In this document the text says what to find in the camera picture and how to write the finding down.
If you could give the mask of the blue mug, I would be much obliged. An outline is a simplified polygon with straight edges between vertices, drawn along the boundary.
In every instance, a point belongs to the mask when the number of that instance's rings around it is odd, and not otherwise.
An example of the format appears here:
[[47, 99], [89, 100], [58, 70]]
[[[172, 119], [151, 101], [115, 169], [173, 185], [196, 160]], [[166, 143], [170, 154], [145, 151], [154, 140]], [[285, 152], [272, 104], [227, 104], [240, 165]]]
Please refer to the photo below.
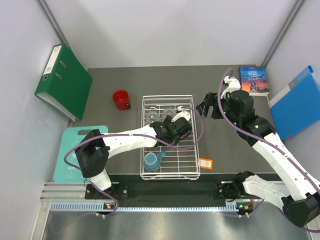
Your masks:
[[167, 155], [166, 151], [149, 152], [144, 156], [143, 166], [146, 171], [153, 173], [161, 168], [161, 161]]

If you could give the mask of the red mug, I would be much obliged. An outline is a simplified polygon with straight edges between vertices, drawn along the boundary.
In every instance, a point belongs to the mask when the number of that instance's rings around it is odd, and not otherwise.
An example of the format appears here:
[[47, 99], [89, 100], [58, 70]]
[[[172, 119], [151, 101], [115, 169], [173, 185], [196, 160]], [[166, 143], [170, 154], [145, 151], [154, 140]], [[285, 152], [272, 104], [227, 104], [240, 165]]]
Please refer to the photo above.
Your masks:
[[116, 90], [112, 95], [112, 99], [118, 110], [124, 111], [131, 108], [129, 94], [124, 89]]

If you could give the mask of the pink floral mug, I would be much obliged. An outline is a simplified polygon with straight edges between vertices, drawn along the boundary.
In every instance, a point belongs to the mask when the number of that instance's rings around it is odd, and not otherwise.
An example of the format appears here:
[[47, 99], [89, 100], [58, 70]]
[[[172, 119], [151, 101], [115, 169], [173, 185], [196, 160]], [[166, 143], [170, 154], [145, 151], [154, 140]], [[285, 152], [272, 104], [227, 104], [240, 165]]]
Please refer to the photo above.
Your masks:
[[188, 132], [186, 132], [185, 134], [183, 134], [181, 137], [180, 137], [180, 140], [184, 140], [185, 138], [187, 138], [190, 134], [192, 133], [192, 130], [189, 130]]

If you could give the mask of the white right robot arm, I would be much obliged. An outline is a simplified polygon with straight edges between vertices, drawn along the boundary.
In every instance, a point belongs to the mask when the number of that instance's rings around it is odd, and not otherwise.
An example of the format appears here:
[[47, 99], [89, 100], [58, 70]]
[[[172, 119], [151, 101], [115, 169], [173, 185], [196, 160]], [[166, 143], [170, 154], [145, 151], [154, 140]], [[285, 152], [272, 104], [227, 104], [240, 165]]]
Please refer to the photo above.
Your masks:
[[320, 182], [307, 173], [286, 149], [275, 128], [254, 109], [254, 99], [248, 92], [236, 90], [221, 98], [208, 92], [196, 106], [202, 117], [225, 119], [236, 128], [237, 134], [258, 152], [282, 180], [282, 185], [271, 183], [257, 174], [244, 171], [235, 175], [230, 184], [220, 184], [224, 198], [257, 196], [280, 210], [295, 226], [304, 227], [320, 215]]

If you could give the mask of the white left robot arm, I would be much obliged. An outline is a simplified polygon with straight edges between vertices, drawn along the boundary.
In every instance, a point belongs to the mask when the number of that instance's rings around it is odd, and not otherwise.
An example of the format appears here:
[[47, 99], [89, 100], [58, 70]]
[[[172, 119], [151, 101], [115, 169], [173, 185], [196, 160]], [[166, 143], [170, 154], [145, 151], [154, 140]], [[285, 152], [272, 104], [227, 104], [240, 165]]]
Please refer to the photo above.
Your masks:
[[114, 191], [105, 169], [107, 160], [115, 155], [141, 148], [174, 146], [192, 131], [191, 114], [188, 111], [167, 116], [163, 122], [155, 121], [144, 127], [120, 133], [102, 134], [92, 130], [75, 150], [84, 178], [96, 186], [102, 198], [109, 198]]

